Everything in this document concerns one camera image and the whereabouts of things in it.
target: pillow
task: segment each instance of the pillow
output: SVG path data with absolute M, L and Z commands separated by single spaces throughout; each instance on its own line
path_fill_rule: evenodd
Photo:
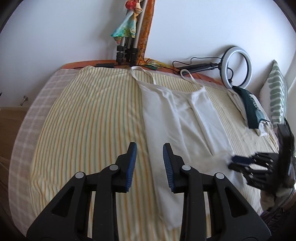
M 285 124 L 287 116 L 287 83 L 274 60 L 271 72 L 260 91 L 260 103 L 273 125 Z

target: striped bedsheet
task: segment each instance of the striped bedsheet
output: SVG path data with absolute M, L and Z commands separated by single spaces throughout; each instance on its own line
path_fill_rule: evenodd
M 50 134 L 49 128 L 52 128 L 59 120 L 53 118 L 54 122 L 51 122 L 51 124 L 48 122 L 50 116 L 52 117 L 54 113 L 53 110 L 59 110 L 59 108 L 56 108 L 56 104 L 65 97 L 61 97 L 63 94 L 55 102 L 51 114 L 47 118 L 46 116 L 54 101 L 77 72 L 76 70 L 60 70 L 48 81 L 33 103 L 32 110 L 29 110 L 18 134 L 9 174 L 9 201 L 16 226 L 25 234 L 36 215 L 76 171 L 85 171 L 87 174 L 100 171 L 106 165 L 114 163 L 118 155 L 126 152 L 130 141 L 136 141 L 138 156 L 132 188 L 128 194 L 117 195 L 121 240 L 178 240 L 180 230 L 167 231 L 157 214 L 144 135 L 144 123 L 141 116 L 141 92 L 137 84 L 131 81 L 126 70 L 87 67 L 79 72 L 79 75 L 67 86 L 63 93 L 69 91 L 71 87 L 74 88 L 72 89 L 73 92 L 68 92 L 66 95 L 69 103 L 73 104 L 75 99 L 79 100 L 80 104 L 85 101 L 85 105 L 81 106 L 81 109 L 94 110 L 94 112 L 87 112 L 89 115 L 93 115 L 93 113 L 99 114 L 98 116 L 93 115 L 94 119 L 89 122 L 92 123 L 90 130 L 89 125 L 87 128 L 83 128 L 81 124 L 78 125 L 81 130 L 87 129 L 89 132 L 95 133 L 88 142 L 87 139 L 90 138 L 88 134 L 78 135 L 80 141 L 91 144 L 92 148 L 89 146 L 89 151 L 83 150 L 76 153 L 72 151 L 75 157 L 73 156 L 74 158 L 69 161 L 69 158 L 64 158 L 60 151 L 56 152 L 55 147 L 50 145 L 47 147 L 48 151 L 51 152 L 50 156 L 54 156 L 54 159 L 62 164 L 61 170 L 69 170 L 69 173 L 59 173 L 58 168 L 46 169 L 46 165 L 53 164 L 56 166 L 57 162 L 53 162 L 48 158 L 37 160 L 36 157 L 30 172 L 34 150 L 42 126 L 43 133 L 39 138 L 39 145 L 41 140 L 45 140 L 45 134 Z M 150 81 L 141 72 L 136 72 L 136 74 L 140 80 Z M 154 76 L 158 84 L 172 90 L 195 91 L 195 88 L 190 83 L 176 78 L 175 75 L 171 77 L 154 73 Z M 76 82 L 78 85 L 74 85 L 75 81 L 79 80 L 79 84 Z M 277 150 L 274 139 L 271 137 L 259 138 L 244 126 L 239 112 L 225 93 L 225 88 L 205 81 L 199 80 L 199 82 L 206 86 L 237 154 L 247 156 L 255 151 Z M 90 95 L 86 94 L 85 91 L 80 94 L 79 90 L 84 88 L 90 91 L 94 89 L 94 92 L 96 92 L 95 95 L 92 95 L 96 99 L 95 108 L 90 108 L 90 101 L 87 101 L 92 99 Z M 64 118 L 60 111 L 57 116 Z M 46 124 L 44 123 L 45 118 L 49 124 L 47 127 L 45 127 Z M 83 155 L 82 153 L 86 157 L 84 161 L 79 160 L 79 156 Z M 36 148 L 35 154 L 40 154 L 40 147 Z M 255 210 L 260 212 L 259 192 L 251 187 L 246 187 L 243 194 Z
M 139 80 L 151 82 L 143 72 Z M 195 85 L 153 73 L 157 84 L 193 92 Z M 248 129 L 223 87 L 206 87 L 236 154 L 277 150 L 272 136 L 258 137 Z M 133 184 L 117 194 L 120 240 L 178 240 L 180 229 L 168 231 L 158 215 L 152 181 L 141 91 L 126 69 L 85 67 L 52 106 L 41 131 L 30 169 L 30 198 L 37 216 L 78 171 L 91 174 L 115 162 L 130 142 L 138 146 Z M 260 213 L 259 191 L 245 186 L 242 194 Z M 91 230 L 93 206 L 90 208 Z

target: white fabric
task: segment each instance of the white fabric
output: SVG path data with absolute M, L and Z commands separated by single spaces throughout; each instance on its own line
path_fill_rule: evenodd
M 237 109 L 240 111 L 240 113 L 242 114 L 242 117 L 244 118 L 245 120 L 245 124 L 246 126 L 248 126 L 248 118 L 247 118 L 247 114 L 246 114 L 246 110 L 245 110 L 245 107 L 244 107 L 244 103 L 242 101 L 242 98 L 239 96 L 238 93 L 236 93 L 235 91 L 233 90 L 230 90 L 228 89 L 227 91 L 230 99 L 232 100 L 232 102 L 235 104 L 235 106 L 237 107 Z M 273 127 L 272 127 L 272 123 L 270 122 L 267 114 L 265 113 L 264 109 L 262 108 L 261 104 L 259 103 L 259 101 L 257 100 L 257 98 L 253 95 L 251 96 L 255 103 L 257 104 L 258 108 L 262 111 L 262 113 L 264 114 L 264 118 L 265 120 L 262 120 L 260 123 L 259 123 L 259 127 L 258 129 L 255 129 L 256 133 L 258 136 L 262 137 L 262 136 L 266 136 L 266 135 L 269 135 L 269 133 L 273 130 Z
M 132 76 L 137 80 L 133 69 Z M 154 186 L 161 218 L 169 230 L 181 226 L 183 195 L 173 194 L 163 162 L 163 145 L 170 143 L 174 154 L 201 173 L 222 172 L 240 189 L 244 179 L 227 168 L 233 149 L 204 86 L 193 93 L 171 91 L 165 87 L 141 82 L 143 118 Z

